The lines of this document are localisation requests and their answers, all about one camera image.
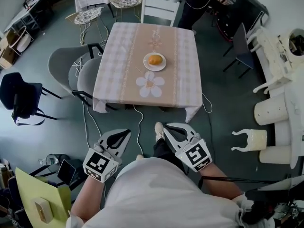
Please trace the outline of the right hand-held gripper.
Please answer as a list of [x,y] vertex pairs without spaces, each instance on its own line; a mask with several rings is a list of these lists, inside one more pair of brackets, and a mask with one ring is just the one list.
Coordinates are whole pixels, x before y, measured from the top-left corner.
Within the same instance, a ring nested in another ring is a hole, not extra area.
[[164,133],[174,149],[178,150],[175,156],[193,171],[199,172],[212,163],[212,157],[204,139],[192,137],[196,132],[190,125],[167,123]]

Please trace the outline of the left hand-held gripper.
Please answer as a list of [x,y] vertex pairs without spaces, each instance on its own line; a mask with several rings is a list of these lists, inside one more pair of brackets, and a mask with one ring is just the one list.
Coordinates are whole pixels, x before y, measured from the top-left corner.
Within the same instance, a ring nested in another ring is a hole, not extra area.
[[114,175],[122,164],[121,156],[131,135],[130,129],[105,132],[85,157],[83,163],[85,174],[99,182],[105,182]]

